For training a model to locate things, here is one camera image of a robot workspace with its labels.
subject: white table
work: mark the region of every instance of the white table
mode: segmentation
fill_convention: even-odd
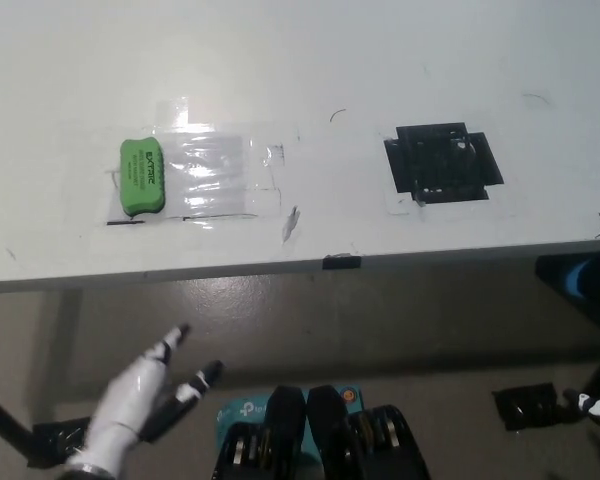
[[[118,133],[182,97],[293,125],[279,215],[105,226]],[[457,121],[505,184],[399,203],[383,136]],[[600,0],[0,2],[0,291],[596,250],[599,214]]]

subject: concrete floor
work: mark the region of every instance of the concrete floor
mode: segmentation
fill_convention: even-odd
[[[600,428],[504,431],[493,390],[579,386],[600,332],[533,275],[532,260],[196,280],[0,295],[0,401],[31,422],[88,415],[107,381],[172,325],[194,329],[174,381],[208,360],[224,381],[130,458],[131,480],[208,479],[224,403],[278,383],[355,383],[405,414],[435,480],[600,479]],[[0,441],[0,478],[51,479]]]

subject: green sponge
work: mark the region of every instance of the green sponge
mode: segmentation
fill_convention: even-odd
[[[124,213],[158,213],[164,208],[164,160],[153,138],[125,140],[120,147],[120,203]]]

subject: clear tape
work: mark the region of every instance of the clear tape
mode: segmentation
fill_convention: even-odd
[[[118,167],[105,172],[114,187],[107,224],[280,215],[274,170],[284,166],[284,146],[266,126],[181,124],[138,131],[134,138],[149,136],[163,153],[165,207],[157,214],[126,215]]]

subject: white robotic hand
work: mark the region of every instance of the white robotic hand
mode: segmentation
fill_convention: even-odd
[[[156,409],[172,354],[189,331],[173,329],[109,383],[96,409],[83,448],[66,463],[67,473],[80,478],[118,479],[126,454],[140,441],[155,441],[191,410],[219,376],[213,362]]]

